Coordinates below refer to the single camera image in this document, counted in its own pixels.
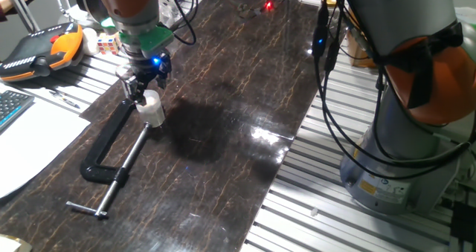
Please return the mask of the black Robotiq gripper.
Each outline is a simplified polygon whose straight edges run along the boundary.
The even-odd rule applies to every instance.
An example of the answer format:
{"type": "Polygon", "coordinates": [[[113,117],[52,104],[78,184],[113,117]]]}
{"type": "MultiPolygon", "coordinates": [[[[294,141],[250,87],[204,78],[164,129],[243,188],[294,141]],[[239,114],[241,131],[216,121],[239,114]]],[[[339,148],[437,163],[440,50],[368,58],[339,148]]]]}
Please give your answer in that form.
{"type": "Polygon", "coordinates": [[[132,59],[131,64],[134,74],[121,77],[123,90],[130,100],[143,100],[143,82],[158,79],[158,87],[161,89],[165,89],[170,82],[172,64],[168,53],[161,52],[149,59],[132,59]]]}

